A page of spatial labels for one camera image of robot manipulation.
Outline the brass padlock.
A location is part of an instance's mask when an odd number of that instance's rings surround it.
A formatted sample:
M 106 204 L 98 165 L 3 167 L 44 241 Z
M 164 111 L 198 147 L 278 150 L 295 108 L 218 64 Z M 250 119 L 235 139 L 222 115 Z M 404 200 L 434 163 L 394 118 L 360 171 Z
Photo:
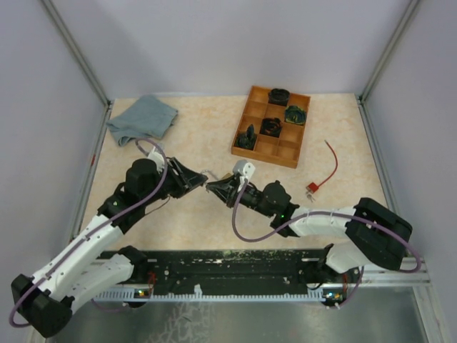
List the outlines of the brass padlock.
M 209 175 L 214 181 L 220 181 L 222 179 L 227 179 L 231 176 L 231 173 L 225 173 L 224 175 L 218 175 L 209 169 L 204 169 L 201 171 L 202 174 Z

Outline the red cable lock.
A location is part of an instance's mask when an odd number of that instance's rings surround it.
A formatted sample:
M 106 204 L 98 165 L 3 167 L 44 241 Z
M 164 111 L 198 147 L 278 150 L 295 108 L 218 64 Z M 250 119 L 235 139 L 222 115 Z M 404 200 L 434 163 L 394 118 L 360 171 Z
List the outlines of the red cable lock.
M 321 178 L 317 182 L 312 181 L 308 183 L 308 185 L 306 186 L 306 194 L 309 196 L 315 194 L 322 186 L 328 183 L 334 177 L 335 173 L 338 171 L 338 154 L 336 153 L 336 150 L 333 148 L 333 146 L 329 143 L 328 140 L 325 140 L 324 142 L 329 150 L 332 162 L 326 161 L 326 163 L 324 164 L 324 169 L 321 172 Z

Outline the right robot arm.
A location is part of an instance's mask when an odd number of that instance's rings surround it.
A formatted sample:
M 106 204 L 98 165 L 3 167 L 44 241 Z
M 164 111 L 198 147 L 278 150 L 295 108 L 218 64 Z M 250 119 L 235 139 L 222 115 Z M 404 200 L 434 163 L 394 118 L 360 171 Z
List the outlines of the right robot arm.
M 362 197 L 352 207 L 310 209 L 291 201 L 291 196 L 279 181 L 258 189 L 239 175 L 210 182 L 208 192 L 231 208 L 234 234 L 243 242 L 256 243 L 275 234 L 283 237 L 326 236 L 332 242 L 326 246 L 319 264 L 320 277 L 329 283 L 339 280 L 344 272 L 367 264 L 402 272 L 403 258 L 418 253 L 409 243 L 412 226 L 377 201 Z M 236 226 L 237 211 L 244 206 L 271 219 L 272 231 L 248 238 Z

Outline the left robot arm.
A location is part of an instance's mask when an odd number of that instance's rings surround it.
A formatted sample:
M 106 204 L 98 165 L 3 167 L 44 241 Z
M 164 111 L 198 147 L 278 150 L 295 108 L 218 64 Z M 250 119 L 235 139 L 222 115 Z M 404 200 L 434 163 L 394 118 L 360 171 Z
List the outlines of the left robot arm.
M 138 284 L 149 274 L 146 256 L 134 247 L 120 249 L 107 262 L 86 268 L 146 215 L 148 205 L 168 197 L 179 199 L 207 181 L 177 159 L 145 158 L 133 162 L 114 193 L 60 254 L 28 277 L 11 283 L 14 307 L 9 323 L 20 314 L 41 336 L 59 333 L 72 316 L 105 289 L 130 280 Z

